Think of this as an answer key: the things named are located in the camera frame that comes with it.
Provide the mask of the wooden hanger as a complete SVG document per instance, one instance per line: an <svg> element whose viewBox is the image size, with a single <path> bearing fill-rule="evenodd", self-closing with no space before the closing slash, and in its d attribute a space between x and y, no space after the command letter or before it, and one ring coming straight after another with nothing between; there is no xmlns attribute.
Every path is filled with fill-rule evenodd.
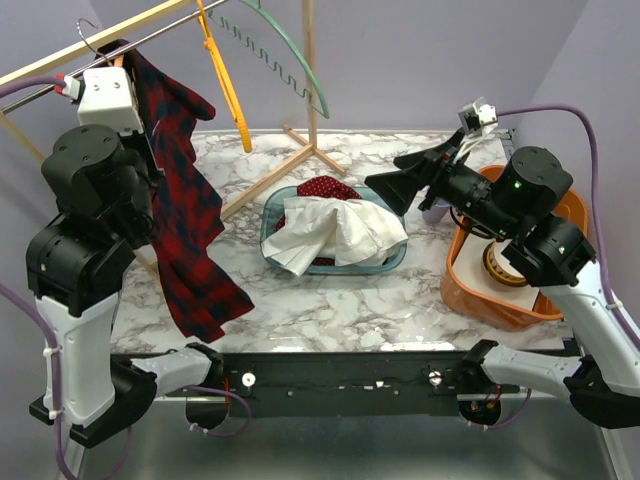
<svg viewBox="0 0 640 480"><path fill-rule="evenodd" d="M93 23L92 21L88 20L87 18L80 17L80 18L77 19L77 21L76 21L76 29L77 29L78 35L81 38L81 40L84 43L84 45L95 55L95 57L97 59L102 59L106 66L109 66L109 67L121 67L123 65L123 57L122 56L114 57L114 58L109 59L106 54L101 53L98 49L93 47L88 42L87 37L85 36L84 31L83 31L83 26L84 25L88 25L89 27L91 27L94 30L98 30L99 29L99 27L95 23Z"/></svg>

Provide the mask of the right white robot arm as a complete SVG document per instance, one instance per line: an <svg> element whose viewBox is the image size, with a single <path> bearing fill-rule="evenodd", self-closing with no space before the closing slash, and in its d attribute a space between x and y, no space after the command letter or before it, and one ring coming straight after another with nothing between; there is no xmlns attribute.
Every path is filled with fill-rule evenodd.
<svg viewBox="0 0 640 480"><path fill-rule="evenodd" d="M479 341L447 381L474 392L514 385L565 400L591 423L607 429L639 424L639 329L599 272L604 262L585 234L554 210L573 178L547 149L515 150L496 180L465 164L463 131L444 143L395 158L394 170L369 175L365 184L398 214L420 190L426 210L442 199L503 241L503 255L530 286L562 312L586 346L582 357L552 357Z"/></svg>

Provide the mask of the white shirt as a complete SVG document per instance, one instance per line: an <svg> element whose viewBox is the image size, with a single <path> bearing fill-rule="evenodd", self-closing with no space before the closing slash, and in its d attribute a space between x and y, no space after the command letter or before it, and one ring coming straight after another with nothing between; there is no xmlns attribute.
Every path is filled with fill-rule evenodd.
<svg viewBox="0 0 640 480"><path fill-rule="evenodd" d="M264 257L300 276L314 260L376 267L408 241L398 217L367 200L290 197L285 224L261 243Z"/></svg>

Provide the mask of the red plaid shirt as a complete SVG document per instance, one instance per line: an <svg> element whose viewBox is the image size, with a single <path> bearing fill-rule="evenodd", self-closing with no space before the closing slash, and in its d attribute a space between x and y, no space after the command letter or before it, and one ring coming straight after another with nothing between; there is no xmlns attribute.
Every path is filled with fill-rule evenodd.
<svg viewBox="0 0 640 480"><path fill-rule="evenodd" d="M254 304L208 254L223 232L222 199L195 166L191 136L215 107L132 49L123 56L157 166L165 177L153 200L158 232L152 241L170 314L181 333L211 343L223 325Z"/></svg>

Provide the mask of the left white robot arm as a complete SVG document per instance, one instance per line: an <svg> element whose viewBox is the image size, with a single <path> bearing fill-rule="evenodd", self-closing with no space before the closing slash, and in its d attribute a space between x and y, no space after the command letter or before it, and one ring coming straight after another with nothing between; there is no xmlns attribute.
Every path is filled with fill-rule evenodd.
<svg viewBox="0 0 640 480"><path fill-rule="evenodd" d="M64 421L92 448L131 427L153 401L181 388L214 393L222 357L191 343L147 359L113 358L110 338L125 271L156 230L152 196L163 179L119 66L61 76L79 124L55 142L41 172L58 216L30 242L27 280L47 330L45 394L31 413Z"/></svg>

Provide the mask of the yellow plastic hanger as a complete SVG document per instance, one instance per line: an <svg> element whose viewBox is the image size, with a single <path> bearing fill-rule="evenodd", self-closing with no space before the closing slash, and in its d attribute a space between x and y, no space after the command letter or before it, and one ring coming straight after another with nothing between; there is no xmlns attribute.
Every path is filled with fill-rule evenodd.
<svg viewBox="0 0 640 480"><path fill-rule="evenodd" d="M224 59L219 51L217 43L209 27L208 16L205 11L204 4L201 0L197 0L196 4L198 6L198 21L204 35L204 48L210 55L216 72L216 76L221 87L221 91L229 108L232 119L234 120L236 128L240 134L243 149L246 153L250 153L253 150L253 146L244 112L235 92L235 88L228 73Z"/></svg>

